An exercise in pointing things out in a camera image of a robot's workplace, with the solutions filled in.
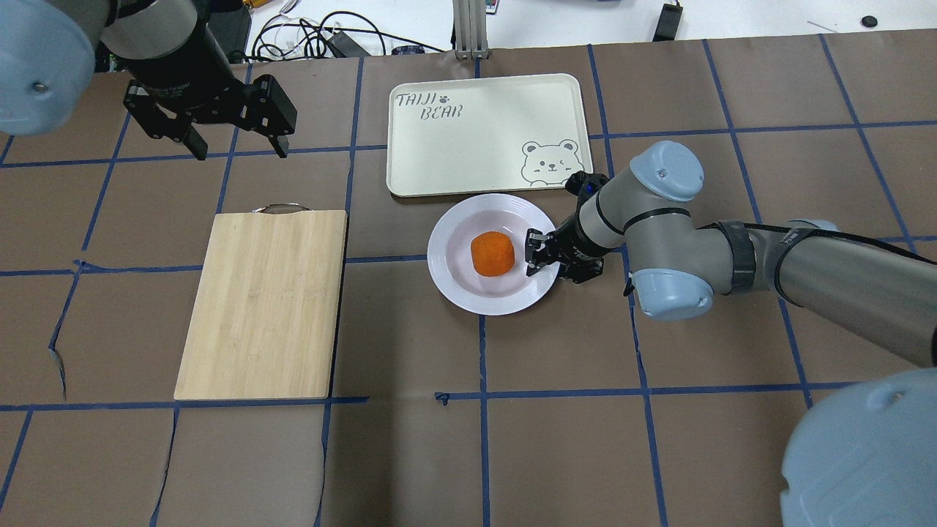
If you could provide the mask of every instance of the wooden cutting board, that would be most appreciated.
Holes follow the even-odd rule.
[[[328,397],[345,211],[219,214],[175,398]]]

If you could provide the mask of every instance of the orange sponge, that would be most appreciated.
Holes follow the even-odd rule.
[[[514,245],[505,233],[489,231],[471,241],[471,262],[483,277],[499,277],[514,267]]]

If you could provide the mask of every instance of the power adapter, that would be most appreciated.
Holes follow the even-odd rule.
[[[371,53],[365,51],[358,42],[355,42],[354,39],[349,37],[349,34],[344,31],[335,32],[331,38],[325,41],[325,45],[329,47],[329,50],[337,58],[371,56]]]
[[[657,29],[654,30],[654,42],[673,40],[677,38],[677,27],[680,26],[680,15],[683,7],[680,4],[673,6],[664,4],[661,17],[657,20]]]

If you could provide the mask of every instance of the white plate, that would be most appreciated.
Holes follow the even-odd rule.
[[[400,197],[562,188],[592,172],[579,82],[565,73],[400,84],[387,188]]]
[[[449,209],[429,235],[426,259],[436,287],[453,304],[480,315],[506,315],[540,300],[557,279],[559,263],[527,276],[527,230],[554,230],[553,221],[533,203],[507,194],[483,194]],[[483,277],[471,262],[471,241],[488,231],[507,234],[514,267],[500,277]]]

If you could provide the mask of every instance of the bear drawing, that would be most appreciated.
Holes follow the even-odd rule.
[[[524,143],[523,150],[525,159],[521,176],[531,187],[558,185],[574,173],[585,170],[576,155],[579,145],[570,139],[545,145],[528,141]]]

